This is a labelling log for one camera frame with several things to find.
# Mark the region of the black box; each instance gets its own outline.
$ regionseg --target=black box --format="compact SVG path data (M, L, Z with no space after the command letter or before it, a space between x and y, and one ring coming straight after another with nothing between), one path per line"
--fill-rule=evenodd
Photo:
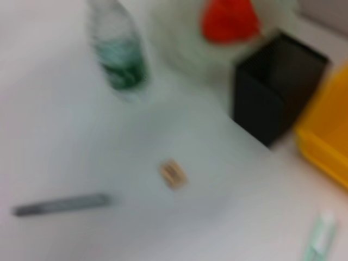
M284 33L237 65L233 120L266 146L295 123L329 60Z

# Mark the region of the green and white object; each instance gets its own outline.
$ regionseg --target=green and white object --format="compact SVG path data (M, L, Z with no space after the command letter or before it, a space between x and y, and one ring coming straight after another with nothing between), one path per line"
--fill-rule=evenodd
M92 45L113 89L133 96L147 78L138 30L117 0L89 0Z
M325 261L337 231L337 221L332 212L319 215L304 261Z

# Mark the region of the small tan object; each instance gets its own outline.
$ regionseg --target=small tan object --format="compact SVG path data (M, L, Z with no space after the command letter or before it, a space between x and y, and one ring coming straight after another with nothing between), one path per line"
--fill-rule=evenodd
M185 173L174 160L169 160L161 165L160 172L172 189L178 189L187 182Z

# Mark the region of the yellow container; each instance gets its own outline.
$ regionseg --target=yellow container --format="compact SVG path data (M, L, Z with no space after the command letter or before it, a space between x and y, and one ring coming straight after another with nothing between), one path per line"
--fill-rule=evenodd
M348 64L321 89L296 133L302 154L348 188Z

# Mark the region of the plastic bottle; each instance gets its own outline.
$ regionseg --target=plastic bottle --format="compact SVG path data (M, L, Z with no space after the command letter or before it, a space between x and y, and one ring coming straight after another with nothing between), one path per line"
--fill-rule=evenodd
M145 88L146 65L138 30L117 0L89 0L92 45L110 86L132 99Z

